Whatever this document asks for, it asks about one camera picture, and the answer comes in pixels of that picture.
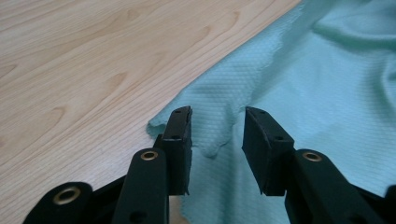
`table surface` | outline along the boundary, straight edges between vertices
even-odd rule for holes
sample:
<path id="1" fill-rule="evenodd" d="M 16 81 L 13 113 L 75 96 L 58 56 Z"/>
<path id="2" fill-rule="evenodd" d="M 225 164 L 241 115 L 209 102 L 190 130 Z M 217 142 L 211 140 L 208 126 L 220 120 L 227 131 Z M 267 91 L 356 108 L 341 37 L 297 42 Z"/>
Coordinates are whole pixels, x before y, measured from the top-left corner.
<path id="1" fill-rule="evenodd" d="M 125 175 L 148 121 L 296 4 L 0 1 L 0 222 L 62 183 Z"/>

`black plastic bracket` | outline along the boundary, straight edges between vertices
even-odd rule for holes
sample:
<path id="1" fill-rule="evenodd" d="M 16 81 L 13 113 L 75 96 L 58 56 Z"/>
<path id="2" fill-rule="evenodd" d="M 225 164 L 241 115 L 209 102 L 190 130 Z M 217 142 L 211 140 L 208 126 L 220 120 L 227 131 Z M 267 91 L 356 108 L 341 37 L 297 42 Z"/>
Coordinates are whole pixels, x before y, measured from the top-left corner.
<path id="1" fill-rule="evenodd" d="M 191 169 L 189 106 L 172 112 L 153 148 L 134 154 L 128 174 L 92 192 L 70 182 L 49 191 L 24 223 L 169 223 L 169 195 L 188 193 Z"/>
<path id="2" fill-rule="evenodd" d="M 293 143 L 268 112 L 246 108 L 242 149 L 261 192 L 287 191 L 290 223 L 396 223 L 396 186 L 385 199 L 358 189 L 325 155 Z"/>

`light wood surface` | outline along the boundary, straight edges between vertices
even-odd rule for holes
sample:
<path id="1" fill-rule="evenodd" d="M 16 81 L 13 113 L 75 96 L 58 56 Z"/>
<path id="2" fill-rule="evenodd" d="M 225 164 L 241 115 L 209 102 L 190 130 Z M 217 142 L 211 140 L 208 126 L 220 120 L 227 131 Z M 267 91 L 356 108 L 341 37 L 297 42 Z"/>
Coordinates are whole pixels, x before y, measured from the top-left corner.
<path id="1" fill-rule="evenodd" d="M 296 3 L 0 1 L 0 222 L 125 175 L 149 119 Z"/>

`light blue cloth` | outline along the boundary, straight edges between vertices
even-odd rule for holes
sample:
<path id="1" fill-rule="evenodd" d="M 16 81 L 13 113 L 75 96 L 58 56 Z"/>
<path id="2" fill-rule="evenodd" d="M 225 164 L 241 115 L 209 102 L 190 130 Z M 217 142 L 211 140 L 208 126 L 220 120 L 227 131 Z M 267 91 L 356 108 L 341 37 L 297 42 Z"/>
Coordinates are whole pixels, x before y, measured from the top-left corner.
<path id="1" fill-rule="evenodd" d="M 289 222 L 284 198 L 260 195 L 241 149 L 246 105 L 383 195 L 396 184 L 396 1 L 302 2 L 193 81 L 148 132 L 183 105 L 193 109 L 190 223 Z"/>

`teal fabric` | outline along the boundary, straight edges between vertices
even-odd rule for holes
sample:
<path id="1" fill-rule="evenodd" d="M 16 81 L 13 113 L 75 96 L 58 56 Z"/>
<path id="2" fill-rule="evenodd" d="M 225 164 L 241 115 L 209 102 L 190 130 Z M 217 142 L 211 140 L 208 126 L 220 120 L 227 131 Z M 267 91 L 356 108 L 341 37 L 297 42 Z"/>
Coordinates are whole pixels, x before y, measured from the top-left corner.
<path id="1" fill-rule="evenodd" d="M 183 105 L 193 109 L 190 223 L 289 222 L 284 198 L 260 195 L 241 149 L 247 105 L 383 195 L 396 184 L 396 2 L 302 2 L 194 80 L 148 132 Z"/>

